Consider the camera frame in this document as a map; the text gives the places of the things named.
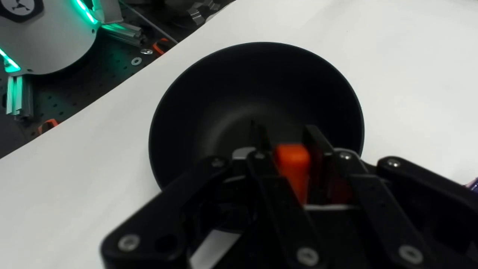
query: green led light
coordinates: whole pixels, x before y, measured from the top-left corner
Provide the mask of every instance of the green led light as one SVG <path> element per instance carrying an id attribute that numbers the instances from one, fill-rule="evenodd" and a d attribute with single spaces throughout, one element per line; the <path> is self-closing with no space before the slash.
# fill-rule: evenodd
<path id="1" fill-rule="evenodd" d="M 99 24 L 99 19 L 96 19 L 93 15 L 91 15 L 91 10 L 88 9 L 88 6 L 82 1 L 82 0 L 75 0 L 77 6 L 80 7 L 80 10 L 88 18 L 88 21 L 91 24 Z"/>
<path id="2" fill-rule="evenodd" d="M 5 71 L 8 73 L 21 71 L 21 67 L 2 49 L 0 49 L 0 56 L 3 56 L 5 59 Z"/>

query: cable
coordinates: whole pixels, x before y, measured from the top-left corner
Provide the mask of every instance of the cable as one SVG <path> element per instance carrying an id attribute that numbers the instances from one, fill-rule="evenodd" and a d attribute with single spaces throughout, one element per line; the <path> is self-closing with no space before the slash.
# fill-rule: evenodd
<path id="1" fill-rule="evenodd" d="M 153 28 L 156 28 L 157 31 L 160 31 L 163 35 L 166 35 L 169 40 L 172 40 L 175 44 L 180 43 L 175 37 L 172 37 L 169 32 L 166 32 L 163 28 L 160 28 L 157 24 L 154 24 L 153 21 L 150 21 L 145 15 L 142 15 L 141 12 L 138 12 L 135 7 L 132 7 L 130 4 L 127 4 L 124 0 L 120 0 L 120 4 L 123 4 L 124 7 L 130 9 L 136 16 L 139 16 L 141 19 L 144 19 L 148 25 L 151 25 Z"/>

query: screw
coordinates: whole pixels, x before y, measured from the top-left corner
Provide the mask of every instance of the screw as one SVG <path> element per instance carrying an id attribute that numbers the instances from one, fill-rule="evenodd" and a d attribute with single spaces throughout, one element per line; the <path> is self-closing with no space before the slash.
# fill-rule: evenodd
<path id="1" fill-rule="evenodd" d="M 223 167 L 224 165 L 224 160 L 214 158 L 214 161 L 211 164 L 212 164 L 212 167 Z"/>
<path id="2" fill-rule="evenodd" d="M 401 245 L 399 254 L 404 260 L 407 260 L 411 264 L 422 264 L 423 263 L 422 251 L 413 245 Z"/>
<path id="3" fill-rule="evenodd" d="M 144 59 L 142 59 L 141 56 L 135 56 L 135 58 L 132 59 L 132 65 L 139 65 L 142 61 L 144 61 Z"/>
<path id="4" fill-rule="evenodd" d="M 320 257 L 314 248 L 302 246 L 298 249 L 298 261 L 305 266 L 317 266 Z"/>
<path id="5" fill-rule="evenodd" d="M 263 152 L 260 152 L 260 151 L 257 151 L 254 157 L 259 158 L 259 160 L 266 158 L 266 155 Z"/>
<path id="6" fill-rule="evenodd" d="M 401 167 L 402 161 L 399 161 L 398 158 L 389 158 L 387 164 L 392 165 L 392 167 Z"/>
<path id="7" fill-rule="evenodd" d="M 144 53 L 144 55 L 151 55 L 153 53 L 153 49 L 141 49 L 141 53 Z"/>
<path id="8" fill-rule="evenodd" d="M 139 246 L 139 236 L 138 234 L 126 234 L 118 240 L 118 248 L 124 252 L 135 251 Z"/>
<path id="9" fill-rule="evenodd" d="M 353 154 L 342 151 L 342 152 L 339 154 L 339 157 L 341 157 L 342 160 L 351 160 L 351 158 L 353 158 Z"/>

